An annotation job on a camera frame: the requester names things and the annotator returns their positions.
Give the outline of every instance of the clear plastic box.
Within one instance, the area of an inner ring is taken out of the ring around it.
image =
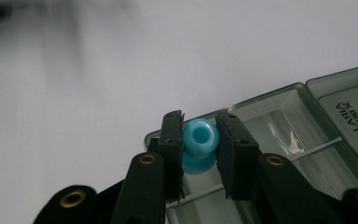
[[[358,68],[226,109],[241,119],[263,153],[287,157],[315,189],[340,199],[346,189],[358,188]],[[214,122],[215,115],[199,118]],[[158,135],[148,134],[145,146]],[[251,203],[226,199],[216,166],[202,175],[185,174],[184,184],[186,198],[167,203],[167,223],[258,222]]]

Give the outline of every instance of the blurred background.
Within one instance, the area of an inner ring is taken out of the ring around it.
[[[358,66],[358,0],[0,1],[0,223],[185,119]]]

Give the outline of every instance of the blue plastic bead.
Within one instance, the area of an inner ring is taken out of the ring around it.
[[[216,163],[215,150],[219,145],[219,132],[207,119],[193,119],[183,130],[185,151],[182,167],[191,175],[208,171]]]

